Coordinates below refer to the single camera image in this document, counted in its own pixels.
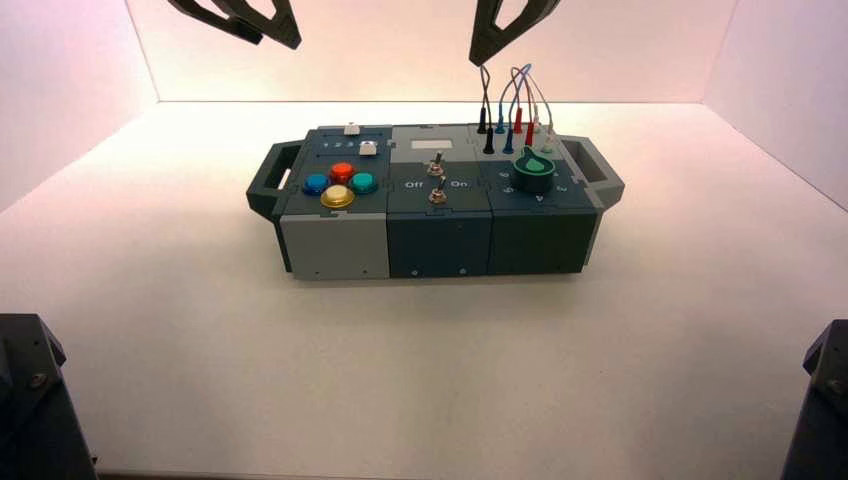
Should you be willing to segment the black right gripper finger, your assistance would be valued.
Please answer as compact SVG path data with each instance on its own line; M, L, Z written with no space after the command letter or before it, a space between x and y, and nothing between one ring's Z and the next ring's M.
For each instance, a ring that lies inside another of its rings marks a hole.
M539 24L559 5L559 0L527 0L520 13L506 26L497 25L502 0L479 0L476 4L469 60L482 66L507 45Z

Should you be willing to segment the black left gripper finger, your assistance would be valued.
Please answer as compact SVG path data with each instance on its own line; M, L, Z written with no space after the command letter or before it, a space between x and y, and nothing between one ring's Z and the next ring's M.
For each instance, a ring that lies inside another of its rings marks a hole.
M212 3L225 14L231 33L251 44L258 45L263 38L269 38L296 50L302 41L289 1L272 0L271 13L263 13L253 1L212 0Z
M242 19L217 15L194 0L169 0L169 3L182 14L251 44L259 44L263 38L258 30Z

